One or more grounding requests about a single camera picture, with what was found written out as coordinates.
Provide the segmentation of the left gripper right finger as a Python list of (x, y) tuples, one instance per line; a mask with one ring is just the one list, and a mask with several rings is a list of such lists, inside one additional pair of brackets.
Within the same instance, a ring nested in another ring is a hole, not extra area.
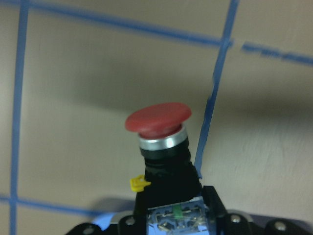
[(215, 235), (311, 235), (308, 225), (299, 220), (251, 216), (227, 210), (213, 186), (203, 187), (203, 199), (215, 225)]

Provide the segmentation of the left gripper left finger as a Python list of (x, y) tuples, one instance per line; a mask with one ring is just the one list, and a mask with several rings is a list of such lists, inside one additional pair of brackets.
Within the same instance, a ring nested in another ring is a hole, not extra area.
[(98, 225), (81, 223), (65, 233), (65, 235), (100, 235), (101, 233), (102, 230)]

